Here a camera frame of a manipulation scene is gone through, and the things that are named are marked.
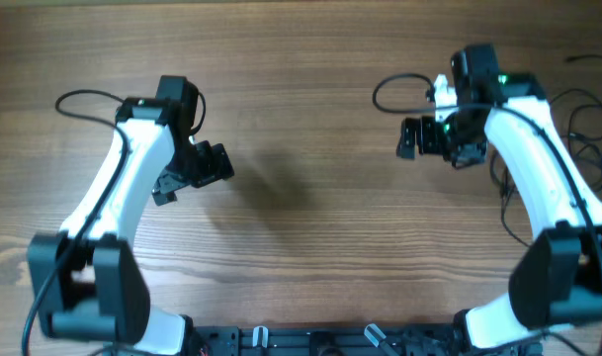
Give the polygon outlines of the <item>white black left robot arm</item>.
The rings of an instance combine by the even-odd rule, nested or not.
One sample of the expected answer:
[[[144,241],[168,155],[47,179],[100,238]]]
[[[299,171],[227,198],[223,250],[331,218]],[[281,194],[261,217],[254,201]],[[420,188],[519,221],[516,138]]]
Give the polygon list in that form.
[[[148,200],[172,203],[178,190],[227,180],[222,144],[198,141],[206,99],[184,76],[161,76],[152,98],[118,101],[106,123],[114,137],[79,206],[54,233],[38,233],[27,260],[35,299],[21,338],[33,327],[49,338],[103,343],[111,355],[208,355],[190,317],[152,305],[132,252]]]

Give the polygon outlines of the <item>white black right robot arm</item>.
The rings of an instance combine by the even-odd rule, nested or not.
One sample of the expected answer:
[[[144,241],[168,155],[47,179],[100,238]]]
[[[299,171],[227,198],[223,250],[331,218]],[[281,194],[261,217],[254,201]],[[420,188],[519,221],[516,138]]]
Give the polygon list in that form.
[[[602,202],[575,167],[550,104],[529,73],[503,72],[494,48],[456,52],[429,82],[430,109],[404,112],[396,153],[435,154],[454,167],[504,160],[533,240],[507,291],[459,319],[464,352],[498,351],[564,327],[602,323]]]

